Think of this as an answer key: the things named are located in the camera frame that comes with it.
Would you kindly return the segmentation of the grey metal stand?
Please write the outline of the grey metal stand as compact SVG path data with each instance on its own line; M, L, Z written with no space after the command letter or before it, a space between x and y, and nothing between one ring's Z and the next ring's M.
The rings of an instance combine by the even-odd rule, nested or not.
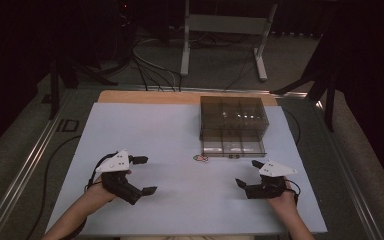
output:
M259 46L253 49L253 57L259 80L266 81L268 77L263 60L263 51L267 43L277 7L281 0L264 0L269 5L269 10L265 17L223 16L218 15L217 13L211 15L195 14L190 12L190 1L191 0L185 0L184 45L180 74L182 76L187 76L189 74L191 31L205 33L249 34L260 36Z

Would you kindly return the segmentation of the person's left hand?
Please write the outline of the person's left hand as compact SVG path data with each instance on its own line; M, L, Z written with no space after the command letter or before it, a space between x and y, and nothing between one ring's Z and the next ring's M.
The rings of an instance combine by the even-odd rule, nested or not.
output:
M101 177L93 182L93 184L87 189L87 192L90 193L95 200L99 200L104 203L111 202L116 198L115 194L110 193L104 188Z

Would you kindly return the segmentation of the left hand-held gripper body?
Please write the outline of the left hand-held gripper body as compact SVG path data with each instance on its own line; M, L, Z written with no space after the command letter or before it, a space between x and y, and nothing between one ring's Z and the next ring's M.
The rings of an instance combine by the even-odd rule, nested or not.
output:
M94 173L101 174L106 190L134 205L142 197L142 191L131 185L126 178L131 164L128 152L121 150L107 154L99 160Z

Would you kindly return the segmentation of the aluminium profile rail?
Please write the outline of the aluminium profile rail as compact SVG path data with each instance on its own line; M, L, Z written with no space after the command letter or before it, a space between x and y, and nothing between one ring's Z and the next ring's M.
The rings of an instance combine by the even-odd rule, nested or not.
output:
M363 193L358 186L358 183L353 176L353 172L348 165L345 154L340 148L333 132L331 132L325 123L325 108L320 101L313 102L313 110L315 111L317 122L323 130L329 146L333 150L334 161L341 175L342 181L347 189L349 198L351 199L354 209L362 223L368 240L384 240L384 237L374 219L374 216L369 208L369 205L363 196Z
M0 231L35 171L58 125L60 112L35 100L0 139Z
M180 87L171 88L171 87L156 87L156 86L142 86L142 85L95 85L95 84L80 84L77 89L88 89L88 90L115 90L115 91L145 91L145 92L162 92L162 93L238 93L238 94L270 94L268 90L223 90L223 89L211 89L211 88L190 88L190 87ZM287 92L283 95L273 95L275 98L282 97L295 97L295 98L305 98L308 93L305 92Z

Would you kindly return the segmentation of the black stand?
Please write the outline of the black stand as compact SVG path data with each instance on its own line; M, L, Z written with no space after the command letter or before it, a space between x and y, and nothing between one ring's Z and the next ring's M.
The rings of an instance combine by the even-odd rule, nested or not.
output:
M325 99L324 123L333 132L333 108L335 99L337 56L335 51L329 47L331 39L328 34L323 34L310 60L308 61L301 77L280 89L272 90L271 94L285 95L292 90L312 82L313 85L306 95L306 99L312 102L319 101L323 96Z
M63 80L67 88L75 89L79 84L76 77L77 72L85 74L102 85L116 86L115 82L109 81L69 56L61 56L53 59L50 63L50 95L47 98L48 103L51 105L50 120L56 117L60 108L60 80Z

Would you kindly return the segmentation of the person's right hand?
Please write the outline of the person's right hand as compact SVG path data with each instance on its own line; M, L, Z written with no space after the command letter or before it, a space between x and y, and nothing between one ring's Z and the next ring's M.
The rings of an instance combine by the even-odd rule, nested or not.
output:
M268 199L269 205L276 211L283 211L296 207L296 192L292 189L286 189L280 196Z

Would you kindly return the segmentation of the dark equipment rack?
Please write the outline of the dark equipment rack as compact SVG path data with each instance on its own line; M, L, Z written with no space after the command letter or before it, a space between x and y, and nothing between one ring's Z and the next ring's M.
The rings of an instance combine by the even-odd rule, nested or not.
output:
M133 0L115 0L115 49L112 59L125 65L131 58L137 29Z

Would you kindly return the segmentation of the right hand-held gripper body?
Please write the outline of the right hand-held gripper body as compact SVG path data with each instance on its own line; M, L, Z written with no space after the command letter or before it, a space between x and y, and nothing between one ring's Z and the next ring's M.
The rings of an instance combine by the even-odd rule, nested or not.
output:
M247 185L245 194L248 199L271 199L280 196L286 189L285 177L296 174L297 171L283 164L268 161L262 168L257 168L260 183Z

